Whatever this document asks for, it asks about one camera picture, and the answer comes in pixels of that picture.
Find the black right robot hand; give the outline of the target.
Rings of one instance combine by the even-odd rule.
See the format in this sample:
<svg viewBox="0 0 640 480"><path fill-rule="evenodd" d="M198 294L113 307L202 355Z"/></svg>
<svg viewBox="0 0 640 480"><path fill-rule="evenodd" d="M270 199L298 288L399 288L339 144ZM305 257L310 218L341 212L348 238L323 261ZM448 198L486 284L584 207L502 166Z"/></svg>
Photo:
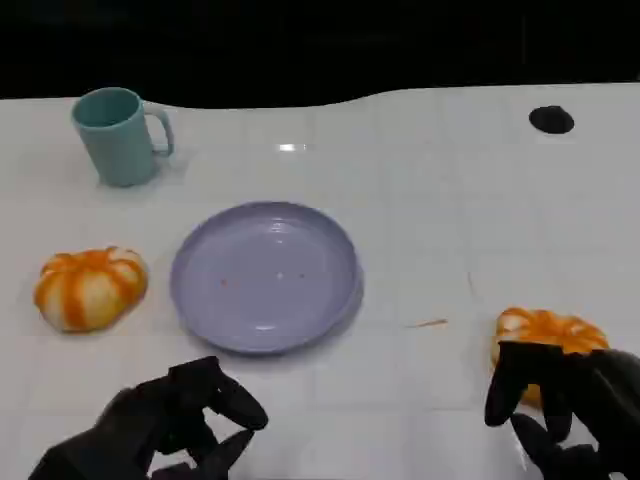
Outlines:
<svg viewBox="0 0 640 480"><path fill-rule="evenodd" d="M485 423L511 423L546 479L639 476L639 359L630 353L566 353L502 341Z"/></svg>

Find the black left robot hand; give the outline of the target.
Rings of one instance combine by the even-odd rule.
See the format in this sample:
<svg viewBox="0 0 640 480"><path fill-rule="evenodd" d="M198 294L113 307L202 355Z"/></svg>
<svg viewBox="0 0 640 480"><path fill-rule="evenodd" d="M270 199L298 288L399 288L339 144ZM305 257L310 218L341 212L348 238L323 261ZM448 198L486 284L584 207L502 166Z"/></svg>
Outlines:
<svg viewBox="0 0 640 480"><path fill-rule="evenodd" d="M33 479L226 479L261 404L208 356L121 390L88 430L49 448Z"/></svg>

